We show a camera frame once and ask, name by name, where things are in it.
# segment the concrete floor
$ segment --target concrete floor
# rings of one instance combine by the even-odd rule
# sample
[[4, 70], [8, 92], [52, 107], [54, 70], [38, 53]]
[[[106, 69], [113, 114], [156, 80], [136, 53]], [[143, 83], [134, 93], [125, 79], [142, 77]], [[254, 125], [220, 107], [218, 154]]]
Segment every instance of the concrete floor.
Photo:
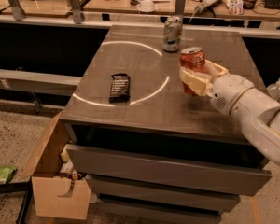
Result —
[[[20, 173], [37, 139], [47, 122], [62, 109], [61, 106], [46, 105], [36, 116], [32, 104], [0, 100], [0, 165], [10, 164], [18, 167], [19, 171], [12, 182], [20, 181]], [[273, 178], [255, 197], [242, 196], [242, 201], [230, 213], [223, 214], [221, 224], [280, 224], [280, 167], [269, 163], [265, 169], [272, 171]], [[0, 223], [15, 223], [22, 198], [22, 192], [0, 194]], [[38, 217], [33, 200], [26, 223], [165, 224], [160, 221], [102, 213], [95, 204], [90, 205], [88, 219], [85, 221]]]

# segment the white bottle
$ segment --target white bottle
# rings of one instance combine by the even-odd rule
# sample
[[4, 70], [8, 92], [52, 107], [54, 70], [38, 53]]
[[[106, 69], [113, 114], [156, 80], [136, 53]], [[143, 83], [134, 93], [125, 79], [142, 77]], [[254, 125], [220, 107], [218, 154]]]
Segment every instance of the white bottle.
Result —
[[280, 98], [280, 78], [274, 84], [267, 87], [269, 95], [274, 99], [278, 100]]

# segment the can top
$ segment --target can top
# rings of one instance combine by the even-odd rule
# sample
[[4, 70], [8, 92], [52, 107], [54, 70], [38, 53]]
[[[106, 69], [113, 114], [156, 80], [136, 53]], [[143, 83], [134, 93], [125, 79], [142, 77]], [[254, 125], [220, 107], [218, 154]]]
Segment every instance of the can top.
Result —
[[202, 50], [203, 48], [201, 47], [190, 47], [190, 48], [182, 49], [181, 53], [187, 55], [187, 54], [194, 54]]
[[181, 18], [179, 16], [171, 16], [168, 18], [170, 22], [181, 22]]

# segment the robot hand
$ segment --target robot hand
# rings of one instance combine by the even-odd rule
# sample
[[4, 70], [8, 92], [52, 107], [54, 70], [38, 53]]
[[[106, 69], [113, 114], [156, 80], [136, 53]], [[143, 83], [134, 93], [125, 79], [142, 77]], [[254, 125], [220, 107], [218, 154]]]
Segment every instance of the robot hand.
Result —
[[181, 67], [180, 78], [198, 95], [210, 97], [217, 111], [237, 119], [244, 137], [280, 166], [280, 103], [256, 89], [246, 78], [213, 66], [217, 72], [210, 77], [195, 76]]

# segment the silver soda can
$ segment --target silver soda can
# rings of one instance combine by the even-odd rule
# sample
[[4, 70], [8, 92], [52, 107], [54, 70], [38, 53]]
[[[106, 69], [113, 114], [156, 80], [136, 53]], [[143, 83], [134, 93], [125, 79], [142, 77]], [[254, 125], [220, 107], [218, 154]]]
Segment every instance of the silver soda can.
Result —
[[178, 16], [169, 17], [164, 26], [162, 48], [170, 52], [177, 51], [179, 48], [182, 30], [182, 19]]

